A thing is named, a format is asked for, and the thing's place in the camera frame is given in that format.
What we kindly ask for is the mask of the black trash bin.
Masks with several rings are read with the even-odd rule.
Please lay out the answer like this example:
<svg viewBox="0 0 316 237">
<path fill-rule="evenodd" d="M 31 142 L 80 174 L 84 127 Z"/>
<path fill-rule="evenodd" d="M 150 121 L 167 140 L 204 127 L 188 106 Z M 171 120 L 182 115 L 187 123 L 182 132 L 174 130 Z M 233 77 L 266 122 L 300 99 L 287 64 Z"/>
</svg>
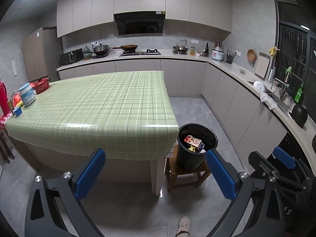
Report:
<svg viewBox="0 0 316 237">
<path fill-rule="evenodd" d="M 177 166 L 184 171 L 196 170 L 206 158 L 206 152 L 217 148 L 218 138 L 209 127 L 189 123 L 178 133 Z"/>
</svg>

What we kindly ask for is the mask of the kitchen faucet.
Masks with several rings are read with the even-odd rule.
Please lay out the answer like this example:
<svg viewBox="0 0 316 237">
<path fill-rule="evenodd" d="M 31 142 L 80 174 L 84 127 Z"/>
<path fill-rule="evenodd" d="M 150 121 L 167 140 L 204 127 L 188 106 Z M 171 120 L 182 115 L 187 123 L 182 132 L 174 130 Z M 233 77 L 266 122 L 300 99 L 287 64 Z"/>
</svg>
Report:
<svg viewBox="0 0 316 237">
<path fill-rule="evenodd" d="M 278 78 L 276 78 L 275 76 L 273 77 L 272 83 L 276 82 L 278 84 L 278 87 L 280 88 L 280 100 L 281 101 L 285 101 L 285 92 L 286 89 L 289 87 L 289 80 L 292 76 L 292 67 L 289 66 L 286 70 L 285 70 L 285 75 L 284 75 L 284 80 L 280 80 Z"/>
</svg>

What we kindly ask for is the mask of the upper kitchen cabinets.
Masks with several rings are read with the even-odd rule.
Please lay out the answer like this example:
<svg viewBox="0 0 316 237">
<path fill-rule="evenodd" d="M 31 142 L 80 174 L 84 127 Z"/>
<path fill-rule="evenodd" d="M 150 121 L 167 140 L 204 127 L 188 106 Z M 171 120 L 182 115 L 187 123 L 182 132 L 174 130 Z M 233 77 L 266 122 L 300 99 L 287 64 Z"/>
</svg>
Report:
<svg viewBox="0 0 316 237">
<path fill-rule="evenodd" d="M 232 0 L 58 0 L 57 36 L 114 21 L 125 12 L 162 12 L 166 19 L 232 30 Z"/>
</svg>

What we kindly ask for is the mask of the black round kettle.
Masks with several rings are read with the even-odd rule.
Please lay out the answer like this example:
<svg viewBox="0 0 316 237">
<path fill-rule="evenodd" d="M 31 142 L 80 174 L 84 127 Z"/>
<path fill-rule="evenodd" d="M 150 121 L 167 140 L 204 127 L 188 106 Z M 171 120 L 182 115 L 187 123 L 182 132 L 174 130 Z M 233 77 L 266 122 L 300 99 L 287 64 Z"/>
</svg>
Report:
<svg viewBox="0 0 316 237">
<path fill-rule="evenodd" d="M 290 112 L 290 116 L 299 127 L 303 128 L 308 119 L 308 112 L 303 105 L 296 104 Z"/>
</svg>

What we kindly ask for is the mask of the green dish soap bottle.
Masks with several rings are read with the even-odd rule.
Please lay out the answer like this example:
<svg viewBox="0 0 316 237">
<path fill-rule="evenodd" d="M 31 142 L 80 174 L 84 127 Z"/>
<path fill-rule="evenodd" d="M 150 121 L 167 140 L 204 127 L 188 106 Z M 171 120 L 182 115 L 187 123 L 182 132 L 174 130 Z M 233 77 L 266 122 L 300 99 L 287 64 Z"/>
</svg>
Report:
<svg viewBox="0 0 316 237">
<path fill-rule="evenodd" d="M 303 97 L 304 97 L 304 82 L 301 83 L 301 85 L 299 86 L 299 89 L 296 92 L 294 101 L 296 104 L 301 104 L 303 101 Z"/>
</svg>

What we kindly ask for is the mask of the person's beige shoe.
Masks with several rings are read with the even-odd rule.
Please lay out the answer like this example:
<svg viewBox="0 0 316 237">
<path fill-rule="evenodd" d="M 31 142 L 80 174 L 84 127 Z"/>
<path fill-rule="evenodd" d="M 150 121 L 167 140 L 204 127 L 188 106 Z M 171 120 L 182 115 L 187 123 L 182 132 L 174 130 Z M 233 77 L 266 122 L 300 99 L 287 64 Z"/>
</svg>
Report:
<svg viewBox="0 0 316 237">
<path fill-rule="evenodd" d="M 175 237 L 190 237 L 190 220 L 187 216 L 181 217 Z"/>
</svg>

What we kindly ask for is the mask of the white cutting board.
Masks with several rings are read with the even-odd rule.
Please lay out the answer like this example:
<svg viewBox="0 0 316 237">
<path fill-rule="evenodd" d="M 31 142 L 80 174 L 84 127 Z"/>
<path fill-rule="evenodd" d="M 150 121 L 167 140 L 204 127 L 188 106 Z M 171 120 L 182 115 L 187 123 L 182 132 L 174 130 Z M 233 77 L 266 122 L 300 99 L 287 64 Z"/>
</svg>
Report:
<svg viewBox="0 0 316 237">
<path fill-rule="evenodd" d="M 254 69 L 254 74 L 259 78 L 265 80 L 267 71 L 270 65 L 271 57 L 264 53 L 259 53 L 257 58 L 256 67 Z"/>
</svg>

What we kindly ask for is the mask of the small blue cup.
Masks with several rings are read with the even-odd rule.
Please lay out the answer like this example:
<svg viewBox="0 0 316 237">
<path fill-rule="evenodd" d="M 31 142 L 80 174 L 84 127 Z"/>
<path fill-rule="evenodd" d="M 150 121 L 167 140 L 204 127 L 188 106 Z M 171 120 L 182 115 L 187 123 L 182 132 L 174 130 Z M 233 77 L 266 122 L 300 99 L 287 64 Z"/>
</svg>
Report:
<svg viewBox="0 0 316 237">
<path fill-rule="evenodd" d="M 21 114 L 22 114 L 22 108 L 21 106 L 16 106 L 13 110 L 13 114 L 16 116 L 16 117 L 19 117 Z"/>
</svg>

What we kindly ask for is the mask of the woven bamboo basket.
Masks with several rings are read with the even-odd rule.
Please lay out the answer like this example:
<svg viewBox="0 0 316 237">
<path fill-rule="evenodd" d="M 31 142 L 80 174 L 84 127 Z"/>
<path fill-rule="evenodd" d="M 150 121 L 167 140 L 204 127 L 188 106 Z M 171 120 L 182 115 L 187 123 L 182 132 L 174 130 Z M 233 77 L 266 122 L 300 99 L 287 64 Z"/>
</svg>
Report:
<svg viewBox="0 0 316 237">
<path fill-rule="evenodd" d="M 247 60 L 249 62 L 255 62 L 256 61 L 257 55 L 256 55 L 256 52 L 253 49 L 248 49 L 246 56 L 247 56 Z"/>
</svg>

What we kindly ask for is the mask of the white blue container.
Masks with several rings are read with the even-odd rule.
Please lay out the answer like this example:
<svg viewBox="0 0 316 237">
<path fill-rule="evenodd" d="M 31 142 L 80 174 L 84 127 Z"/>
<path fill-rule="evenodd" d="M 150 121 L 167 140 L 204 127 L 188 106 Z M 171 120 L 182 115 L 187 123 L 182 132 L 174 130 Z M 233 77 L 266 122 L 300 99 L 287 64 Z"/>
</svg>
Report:
<svg viewBox="0 0 316 237">
<path fill-rule="evenodd" d="M 35 101 L 36 97 L 29 82 L 20 87 L 18 91 L 24 106 L 29 106 Z"/>
</svg>

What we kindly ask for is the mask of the red enamel pot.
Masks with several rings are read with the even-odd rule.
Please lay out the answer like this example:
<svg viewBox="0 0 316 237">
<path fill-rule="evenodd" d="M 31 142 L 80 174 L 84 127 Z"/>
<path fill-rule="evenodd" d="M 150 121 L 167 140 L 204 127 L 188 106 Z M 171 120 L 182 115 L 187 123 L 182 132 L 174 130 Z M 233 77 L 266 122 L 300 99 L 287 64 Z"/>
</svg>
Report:
<svg viewBox="0 0 316 237">
<path fill-rule="evenodd" d="M 49 88 L 49 83 L 50 83 L 50 79 L 48 78 L 42 78 L 40 80 L 37 80 L 35 82 L 31 82 L 30 85 L 33 88 L 33 90 L 35 91 L 35 93 L 37 95 L 39 95 L 40 93 L 43 93 L 44 91 L 46 91 Z"/>
</svg>

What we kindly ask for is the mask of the gas stove top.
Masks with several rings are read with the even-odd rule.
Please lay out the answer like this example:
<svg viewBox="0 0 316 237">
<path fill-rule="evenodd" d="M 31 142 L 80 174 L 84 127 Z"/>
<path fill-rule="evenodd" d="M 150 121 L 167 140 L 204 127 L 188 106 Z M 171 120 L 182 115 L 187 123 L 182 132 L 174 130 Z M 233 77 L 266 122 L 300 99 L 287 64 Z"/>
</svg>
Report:
<svg viewBox="0 0 316 237">
<path fill-rule="evenodd" d="M 145 51 L 131 50 L 131 51 L 123 51 L 123 53 L 120 55 L 120 57 L 144 56 L 144 55 L 161 55 L 161 53 L 157 49 L 154 49 L 154 50 L 147 49 Z"/>
</svg>

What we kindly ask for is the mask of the green ceramic vase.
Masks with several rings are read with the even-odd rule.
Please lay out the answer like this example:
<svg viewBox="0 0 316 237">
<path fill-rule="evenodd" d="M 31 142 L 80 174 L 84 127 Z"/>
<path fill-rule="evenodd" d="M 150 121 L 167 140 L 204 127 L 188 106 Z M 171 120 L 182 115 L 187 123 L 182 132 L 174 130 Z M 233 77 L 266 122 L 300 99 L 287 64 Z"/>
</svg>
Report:
<svg viewBox="0 0 316 237">
<path fill-rule="evenodd" d="M 91 58 L 92 53 L 93 53 L 93 52 L 90 51 L 90 49 L 88 48 L 88 46 L 85 45 L 85 47 L 84 47 L 84 49 L 83 49 L 83 57 L 84 57 L 84 58 Z"/>
</svg>

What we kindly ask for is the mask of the black lidded pan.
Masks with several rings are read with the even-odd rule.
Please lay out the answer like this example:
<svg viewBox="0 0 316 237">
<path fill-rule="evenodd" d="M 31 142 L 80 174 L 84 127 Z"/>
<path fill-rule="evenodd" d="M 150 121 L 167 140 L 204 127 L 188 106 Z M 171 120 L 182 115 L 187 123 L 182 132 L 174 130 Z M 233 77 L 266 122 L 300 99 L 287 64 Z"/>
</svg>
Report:
<svg viewBox="0 0 316 237">
<path fill-rule="evenodd" d="M 93 52 L 97 56 L 105 55 L 109 53 L 109 45 L 108 44 L 99 44 L 93 47 Z"/>
</svg>

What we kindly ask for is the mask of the black range hood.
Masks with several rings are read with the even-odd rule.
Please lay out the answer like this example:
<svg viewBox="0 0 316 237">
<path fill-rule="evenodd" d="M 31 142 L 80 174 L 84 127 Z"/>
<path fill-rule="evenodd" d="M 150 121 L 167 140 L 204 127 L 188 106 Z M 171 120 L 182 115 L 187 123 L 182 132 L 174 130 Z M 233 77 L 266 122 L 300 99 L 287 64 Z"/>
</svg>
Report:
<svg viewBox="0 0 316 237">
<path fill-rule="evenodd" d="M 165 11 L 135 11 L 114 14 L 119 35 L 162 34 Z"/>
</svg>

